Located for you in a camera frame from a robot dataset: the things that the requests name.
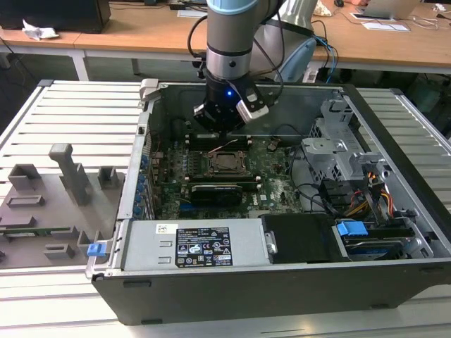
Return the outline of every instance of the wooden desk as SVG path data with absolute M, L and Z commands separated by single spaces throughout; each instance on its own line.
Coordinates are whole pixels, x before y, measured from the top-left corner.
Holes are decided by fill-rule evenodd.
M 364 69 L 368 69 L 368 64 L 380 67 L 387 65 L 415 68 L 451 67 L 451 27 L 449 25 L 451 21 L 438 19 L 439 30 L 418 27 L 409 20 L 401 20 L 397 24 L 406 25 L 411 32 L 368 30 L 361 24 L 353 25 L 346 20 L 349 18 L 353 23 L 361 22 L 349 14 L 349 12 L 356 13 L 354 6 L 345 4 L 344 8 L 338 9 L 333 5 L 333 0 L 323 2 L 333 13 L 335 11 L 342 13 L 335 13 L 329 18 L 319 18 L 326 25 L 329 43 L 338 50 L 340 68 L 346 68 L 347 63 L 365 64 Z M 420 4 L 412 14 L 422 18 L 435 18 L 436 13 L 431 10 L 431 7 L 432 4 Z M 315 23 L 314 29 L 317 35 L 324 36 L 320 23 Z M 324 48 L 317 49 L 314 60 L 325 59 Z
M 332 12 L 337 12 L 331 18 L 314 16 L 312 20 L 325 23 L 329 42 L 340 54 L 339 68 L 451 73 L 451 21 L 439 19 L 439 30 L 427 30 L 411 21 L 402 21 L 411 32 L 368 30 L 349 15 L 349 12 L 354 12 L 354 6 L 345 4 L 344 8 L 337 10 L 333 0 L 323 2 Z M 434 18 L 436 13 L 431 6 L 419 5 L 414 15 Z M 86 60 L 90 56 L 131 58 L 134 73 L 139 72 L 137 60 L 141 58 L 193 60 L 187 51 L 187 34 L 195 18 L 178 18 L 177 12 L 169 8 L 119 9 L 128 7 L 130 4 L 112 4 L 111 20 L 100 35 L 63 32 L 59 39 L 36 42 L 21 31 L 3 31 L 1 34 L 18 53 L 72 57 L 80 80 L 89 80 Z M 321 24 L 315 23 L 314 29 L 316 34 L 324 35 Z M 205 23 L 197 28 L 192 45 L 196 50 L 205 50 Z M 8 50 L 0 45 L 2 51 Z M 309 68 L 312 71 L 319 69 L 325 59 L 326 52 L 318 47 Z
M 0 37 L 11 46 L 50 47 L 50 48 L 75 48 L 75 40 L 81 35 L 79 32 L 58 32 L 59 37 L 43 39 L 40 41 L 30 39 L 21 30 L 0 30 Z

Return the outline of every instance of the metal bracket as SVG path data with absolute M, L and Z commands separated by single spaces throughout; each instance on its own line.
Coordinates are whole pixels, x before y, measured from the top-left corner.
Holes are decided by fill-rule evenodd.
M 345 145 L 340 140 L 326 139 L 324 137 L 303 139 L 302 148 L 309 161 L 328 160 L 330 155 L 346 151 Z
M 266 250 L 268 250 L 268 254 L 274 255 L 277 253 L 277 244 L 276 237 L 274 236 L 274 232 L 265 232 L 265 242 L 266 242 Z
M 158 79 L 144 79 L 140 85 L 140 98 L 143 102 L 148 102 L 161 95 L 158 86 Z
M 321 105 L 321 113 L 327 123 L 349 124 L 354 115 L 350 105 L 344 99 L 324 101 Z
M 364 164 L 376 165 L 381 161 L 385 161 L 385 159 L 380 153 L 365 153 L 365 154 L 353 153 L 350 158 L 352 175 L 363 175 L 362 165 Z

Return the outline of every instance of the robotic arm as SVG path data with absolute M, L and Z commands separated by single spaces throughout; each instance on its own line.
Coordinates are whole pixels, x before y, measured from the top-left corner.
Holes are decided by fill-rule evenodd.
M 194 118 L 209 131 L 225 134 L 235 130 L 267 114 L 275 104 L 272 94 L 263 95 L 259 91 L 249 69 L 254 36 L 260 24 L 276 15 L 282 5 L 297 14 L 303 10 L 305 1 L 284 2 L 207 0 L 206 97 L 194 108 Z

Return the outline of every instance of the metal grating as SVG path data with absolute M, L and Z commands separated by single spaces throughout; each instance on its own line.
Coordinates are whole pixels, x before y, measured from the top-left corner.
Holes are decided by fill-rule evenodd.
M 60 173 L 47 156 L 53 143 L 71 143 L 73 160 L 87 173 L 101 165 L 125 173 L 140 114 L 139 89 L 133 82 L 67 81 L 37 89 L 0 150 L 0 203 L 11 187 L 8 175 L 15 164 L 33 163 L 42 174 Z
M 451 144 L 403 95 L 389 89 L 359 89 L 416 169 L 451 212 Z M 371 150 L 378 148 L 362 127 Z
M 316 125 L 316 123 L 314 123 L 311 126 L 311 130 L 310 130 L 310 135 L 311 138 L 318 138 L 318 137 L 322 137 L 323 133 L 321 132 L 321 130 L 319 129 L 319 127 Z
M 341 181 L 343 174 L 341 173 L 341 170 L 338 168 L 338 165 L 334 165 L 332 170 L 332 177 L 335 181 Z

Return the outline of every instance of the power supply label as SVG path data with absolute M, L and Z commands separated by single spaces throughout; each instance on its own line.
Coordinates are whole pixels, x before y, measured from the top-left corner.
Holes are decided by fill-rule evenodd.
M 228 227 L 177 229 L 175 264 L 179 268 L 233 265 Z

